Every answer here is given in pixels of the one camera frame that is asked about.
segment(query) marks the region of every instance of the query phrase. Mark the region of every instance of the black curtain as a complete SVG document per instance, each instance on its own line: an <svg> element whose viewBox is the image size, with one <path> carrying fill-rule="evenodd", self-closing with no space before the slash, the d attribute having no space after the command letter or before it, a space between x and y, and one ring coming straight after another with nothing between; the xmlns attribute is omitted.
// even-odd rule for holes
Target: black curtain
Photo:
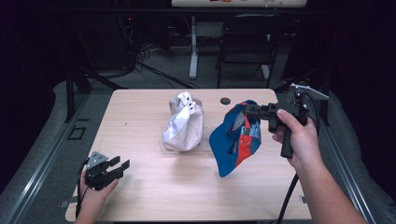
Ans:
<svg viewBox="0 0 396 224"><path fill-rule="evenodd" d="M45 125L64 80L59 39L35 2L0 3L0 190L14 176Z"/></svg>
<svg viewBox="0 0 396 224"><path fill-rule="evenodd" d="M396 201L396 6L391 1L308 1L334 20L304 19L283 77L326 66L373 180ZM312 77L318 88L320 77Z"/></svg>

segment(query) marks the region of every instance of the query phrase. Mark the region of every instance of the finger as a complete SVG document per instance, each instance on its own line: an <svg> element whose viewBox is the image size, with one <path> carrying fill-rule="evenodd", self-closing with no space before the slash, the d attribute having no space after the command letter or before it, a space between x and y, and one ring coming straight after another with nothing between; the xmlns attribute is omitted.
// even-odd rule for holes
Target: finger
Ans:
<svg viewBox="0 0 396 224"><path fill-rule="evenodd" d="M277 141L278 143L282 143L283 142L283 138L280 137L279 135L273 135L272 138Z"/></svg>
<svg viewBox="0 0 396 224"><path fill-rule="evenodd" d="M85 184L85 174L86 174L86 173L87 173L86 170L84 170L83 172L81 172L79 184L81 185L82 188L87 188L87 185Z"/></svg>
<svg viewBox="0 0 396 224"><path fill-rule="evenodd" d="M297 133L299 132L303 126L301 123L289 112L283 109L278 109L276 111L277 116L279 117L280 121L282 121L284 124L288 125L288 127L291 129L292 133Z"/></svg>

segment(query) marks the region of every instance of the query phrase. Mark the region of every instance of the chair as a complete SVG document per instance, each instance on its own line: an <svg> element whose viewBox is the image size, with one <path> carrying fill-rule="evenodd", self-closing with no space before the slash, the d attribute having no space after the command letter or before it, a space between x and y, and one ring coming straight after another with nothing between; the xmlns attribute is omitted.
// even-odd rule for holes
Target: chair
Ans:
<svg viewBox="0 0 396 224"><path fill-rule="evenodd" d="M255 64L269 66L269 87L278 45L287 29L287 22L279 15L238 14L224 22L221 29L218 69L220 88L221 66L225 64Z"/></svg>

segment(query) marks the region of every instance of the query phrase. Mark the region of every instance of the wire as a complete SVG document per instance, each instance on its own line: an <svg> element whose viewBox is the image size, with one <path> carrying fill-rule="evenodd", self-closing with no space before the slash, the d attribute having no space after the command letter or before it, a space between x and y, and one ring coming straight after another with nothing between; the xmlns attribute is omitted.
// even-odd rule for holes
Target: wire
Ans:
<svg viewBox="0 0 396 224"><path fill-rule="evenodd" d="M152 72L152 73L154 73L154 74L156 74L156 75L158 75L158 76L160 76L160 77L166 77L166 78L168 78L168 79L170 79L170 80L172 80L172 81L175 81L176 83L178 83L178 84L180 84L180 85L182 85L182 86L184 86L184 87L186 87L186 88L188 88L188 89L195 89L195 88L198 88L198 89L200 89L200 87L199 86L197 86L197 85L195 85L195 84L193 84L193 83L190 83L190 82L187 82L187 81L183 81L183 80L181 80L181 79L178 79L178 78L175 78L175 77L171 77L171 76L169 76L169 75L166 75L164 72L162 72L162 71L159 71L159 70L157 70L157 69L155 69L155 68L152 68L152 67L150 67L150 66L148 66L148 65L145 65L145 64L143 64L143 63L141 63L141 62L136 62L137 64L139 64L139 65L141 65L142 66L142 68L144 68L144 69L146 69L146 70L148 70L148 71L150 71L150 72Z"/></svg>
<svg viewBox="0 0 396 224"><path fill-rule="evenodd" d="M286 207L288 207L288 203L289 203L291 194L293 193L294 188L297 185L297 181L298 181L298 176L297 176L297 174L295 174L294 178L291 180L288 193L286 194L285 201L283 202L282 208L280 209L279 217L277 218L276 224L282 223L283 216L285 215L285 212L286 212Z"/></svg>

